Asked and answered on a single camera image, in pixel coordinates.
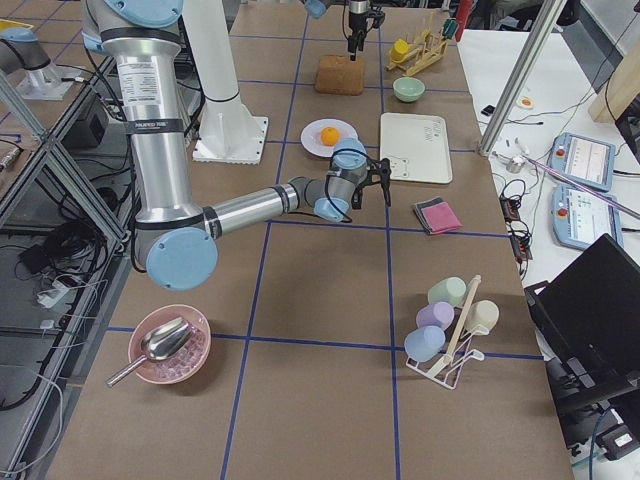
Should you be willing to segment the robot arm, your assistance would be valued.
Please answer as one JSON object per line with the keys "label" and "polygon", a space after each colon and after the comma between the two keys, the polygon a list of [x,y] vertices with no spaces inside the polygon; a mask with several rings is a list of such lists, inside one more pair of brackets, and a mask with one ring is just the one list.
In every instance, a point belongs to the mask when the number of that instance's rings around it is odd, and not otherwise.
{"label": "robot arm", "polygon": [[[189,161],[256,164],[268,126],[241,101],[222,3],[86,1],[82,11],[86,50],[116,62],[137,176],[133,263],[157,285],[184,291],[204,283],[218,261],[216,240],[232,231],[303,206],[342,222],[360,207],[366,186],[388,187],[388,160],[373,160],[360,141],[344,139],[323,179],[297,177],[214,206],[197,205]],[[174,68],[183,44],[193,55],[204,102],[193,152],[186,149],[187,112]]]}
{"label": "robot arm", "polygon": [[[302,1],[307,13],[314,19],[319,19],[327,13],[334,1],[306,0]],[[357,60],[359,52],[364,50],[368,33],[379,29],[384,23],[385,13],[380,5],[375,6],[371,1],[343,1],[343,14],[348,14],[347,20],[342,20],[343,35],[347,40],[349,59]]]}

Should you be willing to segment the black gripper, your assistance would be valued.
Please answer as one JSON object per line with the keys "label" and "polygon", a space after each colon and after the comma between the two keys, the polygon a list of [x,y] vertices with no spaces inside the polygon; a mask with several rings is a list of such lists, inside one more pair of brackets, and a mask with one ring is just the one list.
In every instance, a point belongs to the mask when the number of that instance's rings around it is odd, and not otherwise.
{"label": "black gripper", "polygon": [[387,207],[392,204],[390,192],[391,166],[388,158],[382,160],[367,161],[367,173],[364,180],[355,188],[351,198],[351,207],[354,210],[362,208],[363,188],[367,186],[380,185],[384,202]]}
{"label": "black gripper", "polygon": [[378,29],[383,22],[383,11],[349,13],[348,26],[351,33],[348,36],[348,52],[351,61],[357,59],[357,51],[364,50],[364,42],[369,31]]}

